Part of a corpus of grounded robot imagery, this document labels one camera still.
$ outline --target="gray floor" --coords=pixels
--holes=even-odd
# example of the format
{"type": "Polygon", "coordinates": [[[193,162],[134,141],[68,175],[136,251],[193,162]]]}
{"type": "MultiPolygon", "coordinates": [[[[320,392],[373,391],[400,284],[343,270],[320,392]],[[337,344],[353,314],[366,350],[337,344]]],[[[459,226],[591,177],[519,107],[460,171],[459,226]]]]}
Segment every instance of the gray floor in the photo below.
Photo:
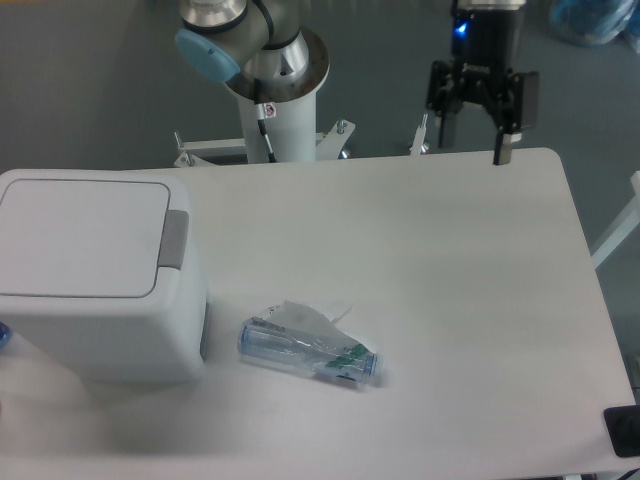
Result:
{"type": "MultiPolygon", "coordinates": [[[[404,154],[430,63],[449,56],[450,1],[302,4],[332,57],[318,128],[344,116],[357,124],[355,156],[404,154]]],[[[560,154],[592,243],[631,198],[629,177],[640,170],[640,56],[620,40],[594,49],[558,41],[548,4],[529,2],[515,65],[542,75],[539,125],[522,146],[560,154]]],[[[175,129],[183,140],[240,137],[231,96],[178,57],[179,27],[175,1],[0,4],[0,173],[169,167],[175,129]]],[[[463,112],[456,151],[491,149],[493,138],[483,112],[463,112]]],[[[640,351],[640,232],[599,277],[622,352],[640,351]]]]}

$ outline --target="blue object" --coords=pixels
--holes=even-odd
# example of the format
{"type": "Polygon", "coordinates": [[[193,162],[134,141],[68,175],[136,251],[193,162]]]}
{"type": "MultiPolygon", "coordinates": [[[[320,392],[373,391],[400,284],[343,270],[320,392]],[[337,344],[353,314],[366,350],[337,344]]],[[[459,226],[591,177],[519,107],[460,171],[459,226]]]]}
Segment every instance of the blue object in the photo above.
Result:
{"type": "Polygon", "coordinates": [[[469,24],[467,22],[464,22],[462,25],[460,25],[458,28],[455,29],[456,35],[458,35],[460,38],[464,38],[467,36],[467,26],[469,24]]]}
{"type": "Polygon", "coordinates": [[[4,347],[11,338],[11,329],[0,323],[0,348],[4,347]]]}
{"type": "Polygon", "coordinates": [[[186,29],[176,34],[176,47],[198,73],[216,83],[225,83],[240,72],[240,66],[212,41],[186,29]]]}
{"type": "Polygon", "coordinates": [[[577,45],[602,45],[624,30],[637,0],[555,0],[549,19],[577,45]]]}
{"type": "Polygon", "coordinates": [[[631,45],[637,53],[640,53],[640,7],[636,7],[635,12],[631,15],[624,34],[629,45],[631,45]]]}

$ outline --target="white table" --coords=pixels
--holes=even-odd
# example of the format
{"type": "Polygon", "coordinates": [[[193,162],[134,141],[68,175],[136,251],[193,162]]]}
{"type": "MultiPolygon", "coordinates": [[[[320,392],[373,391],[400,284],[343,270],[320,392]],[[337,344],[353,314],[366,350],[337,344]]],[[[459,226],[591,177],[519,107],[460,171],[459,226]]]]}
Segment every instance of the white table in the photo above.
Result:
{"type": "Polygon", "coordinates": [[[83,384],[0,354],[0,478],[493,480],[625,471],[602,411],[633,403],[559,158],[518,150],[174,170],[215,298],[207,373],[83,384]],[[346,300],[382,388],[240,361],[241,322],[346,300]]]}

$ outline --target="blue light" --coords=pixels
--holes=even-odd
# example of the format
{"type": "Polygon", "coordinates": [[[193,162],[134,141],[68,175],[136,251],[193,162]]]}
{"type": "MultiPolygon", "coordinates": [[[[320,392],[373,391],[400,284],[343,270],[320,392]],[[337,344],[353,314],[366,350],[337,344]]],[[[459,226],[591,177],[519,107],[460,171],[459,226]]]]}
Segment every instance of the blue light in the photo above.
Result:
{"type": "Polygon", "coordinates": [[[460,25],[458,28],[455,29],[456,35],[458,35],[459,37],[465,37],[467,35],[467,22],[464,22],[462,25],[460,25]]]}

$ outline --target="light blue joint cap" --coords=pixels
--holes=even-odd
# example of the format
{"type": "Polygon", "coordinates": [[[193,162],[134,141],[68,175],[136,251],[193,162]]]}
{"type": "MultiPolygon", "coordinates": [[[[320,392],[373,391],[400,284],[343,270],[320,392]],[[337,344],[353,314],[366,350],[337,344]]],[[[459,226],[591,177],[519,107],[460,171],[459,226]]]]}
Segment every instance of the light blue joint cap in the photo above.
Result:
{"type": "Polygon", "coordinates": [[[240,66],[224,50],[190,30],[176,34],[176,47],[198,73],[216,83],[225,83],[240,72],[240,66]]]}

